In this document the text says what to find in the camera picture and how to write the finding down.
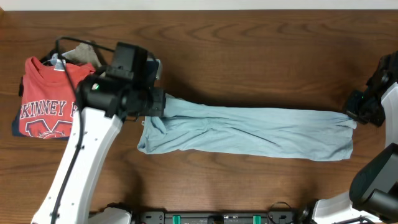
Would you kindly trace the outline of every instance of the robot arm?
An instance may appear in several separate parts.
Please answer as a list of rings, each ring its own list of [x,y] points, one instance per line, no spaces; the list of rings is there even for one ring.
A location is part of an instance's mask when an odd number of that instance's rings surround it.
[[[381,58],[365,92],[355,90],[345,113],[356,121],[381,126],[386,120],[386,148],[353,180],[349,192],[319,200],[315,223],[398,222],[398,52]]]
[[[75,158],[72,172],[67,176],[81,126],[79,113],[75,113],[67,148],[53,184],[34,215],[32,224],[131,223],[131,213],[121,209],[108,208],[90,219],[88,215],[105,157],[126,116],[163,115],[165,93],[154,88],[155,79],[160,77],[161,64],[153,56],[147,58],[148,52],[145,49],[118,43],[112,65],[105,68],[106,76],[89,75],[79,83],[76,92],[83,104],[81,115],[84,128],[81,149]],[[65,179],[67,184],[62,189]],[[61,194],[54,221],[52,212],[61,191],[63,195]]]

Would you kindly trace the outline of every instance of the fabric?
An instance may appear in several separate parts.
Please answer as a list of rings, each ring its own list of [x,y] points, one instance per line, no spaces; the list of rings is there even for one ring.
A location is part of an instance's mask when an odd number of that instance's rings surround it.
[[[12,135],[13,136],[18,136],[18,137],[27,137],[25,135],[23,135],[21,132],[19,132],[19,115],[20,115],[21,110],[18,110],[14,120],[12,121],[11,124],[11,129],[12,129]],[[68,140],[69,136],[65,136],[65,137],[60,137],[57,138],[59,140]]]
[[[313,161],[349,159],[356,122],[331,111],[227,108],[167,95],[164,117],[145,117],[146,154],[197,149]]]
[[[95,71],[92,64],[67,63],[75,88]],[[63,138],[70,135],[75,97],[64,72],[45,66],[35,58],[25,62],[24,92],[19,115],[19,132],[37,138]]]
[[[74,50],[62,55],[76,65],[90,63],[95,69],[101,66],[101,62],[98,60],[94,48],[88,44],[81,43]]]

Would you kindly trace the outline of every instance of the cable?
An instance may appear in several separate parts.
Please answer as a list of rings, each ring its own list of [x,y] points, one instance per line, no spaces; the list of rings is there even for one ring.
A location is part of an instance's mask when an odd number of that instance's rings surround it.
[[[271,205],[271,207],[269,207],[269,211],[271,211],[271,209],[272,209],[275,205],[278,205],[278,204],[287,205],[287,206],[290,208],[290,211],[293,212],[293,208],[292,208],[288,203],[286,203],[286,202],[275,202],[275,203],[273,203],[273,204]],[[272,217],[269,216],[269,212],[267,213],[267,218],[268,218],[269,221],[271,221],[272,224],[276,224],[276,222],[274,221],[274,219],[272,219]]]
[[[91,46],[99,48],[99,49],[107,50],[109,52],[114,52],[113,49],[110,49],[110,48],[107,48],[107,47],[104,47],[104,46],[101,46],[101,45],[98,45],[98,44],[91,43],[90,41],[80,40],[80,39],[73,38],[73,37],[60,37],[60,38],[58,38],[55,41],[55,50],[57,50],[57,45],[59,46],[60,40],[71,40],[71,41],[75,41],[75,42],[79,42],[79,43],[88,44],[88,45],[91,45]]]
[[[106,72],[107,65],[102,65],[100,68],[97,68],[93,75],[100,76],[102,73]]]
[[[357,222],[364,223],[363,221],[366,221],[366,223],[374,224],[374,222],[372,222],[372,220],[370,220],[366,217],[363,217],[363,216],[360,216],[358,218],[353,218],[350,220],[345,220],[345,221],[338,222],[338,223],[333,223],[333,224],[350,224],[350,223],[357,223]]]
[[[56,53],[58,53],[58,58],[61,59],[61,60],[62,60],[63,56],[60,53],[60,40],[71,40],[71,41],[75,41],[75,42],[81,42],[81,43],[84,43],[84,44],[91,45],[93,47],[97,47],[99,49],[103,49],[103,50],[107,50],[107,51],[110,51],[110,52],[114,52],[114,50],[112,50],[112,49],[109,49],[107,47],[103,47],[103,46],[100,46],[98,44],[94,44],[94,43],[91,43],[91,42],[88,42],[88,41],[85,41],[85,40],[80,40],[80,39],[76,39],[76,38],[72,38],[72,37],[61,37],[61,38],[59,38],[59,39],[57,39],[55,41],[55,51],[56,51]],[[80,149],[81,149],[81,144],[83,142],[83,130],[84,130],[83,118],[81,116],[82,104],[81,104],[80,95],[77,94],[77,92],[75,91],[75,86],[73,84],[72,78],[70,77],[70,75],[68,73],[66,65],[63,62],[61,64],[62,64],[62,67],[63,67],[63,69],[65,71],[65,74],[66,74],[66,76],[68,78],[68,82],[69,82],[70,88],[72,89],[72,92],[75,95],[77,111],[78,111],[78,114],[79,114],[80,130],[79,130],[79,139],[78,139],[78,142],[77,142],[77,145],[76,145],[75,153],[73,154],[73,157],[72,157],[72,159],[70,161],[70,165],[69,165],[68,170],[67,170],[67,173],[65,174],[65,178],[63,179],[62,185],[60,187],[60,191],[59,191],[57,199],[55,201],[54,209],[53,209],[52,213],[50,214],[50,216],[51,216],[51,224],[55,224],[55,222],[57,221],[57,218],[59,217],[58,209],[59,209],[59,207],[61,205],[62,195],[63,195],[63,193],[65,191],[65,187],[67,186],[67,183],[68,183],[70,174],[72,173],[73,166],[75,165],[77,156],[79,155],[79,152],[80,152]]]

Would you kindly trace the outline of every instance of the wood grain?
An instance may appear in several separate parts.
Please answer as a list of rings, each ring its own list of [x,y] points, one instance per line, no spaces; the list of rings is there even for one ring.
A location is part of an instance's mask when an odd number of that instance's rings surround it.
[[[7,12],[0,27],[0,223],[29,223],[66,142],[11,136],[24,60],[56,37],[151,49],[168,93],[208,105],[340,111],[364,89],[380,56],[398,49],[396,11]],[[199,151],[148,156],[139,123],[126,123],[106,158],[92,210],[123,201],[170,211],[299,206],[349,189],[384,149],[384,127],[359,125],[350,160],[312,162]]]

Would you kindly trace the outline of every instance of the light blue shirt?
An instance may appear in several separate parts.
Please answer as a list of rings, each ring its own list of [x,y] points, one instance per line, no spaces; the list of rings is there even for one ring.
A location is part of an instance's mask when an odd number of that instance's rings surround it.
[[[206,152],[302,158],[349,159],[356,122],[331,111],[227,108],[167,95],[164,117],[145,117],[137,146],[146,154],[196,149]]]

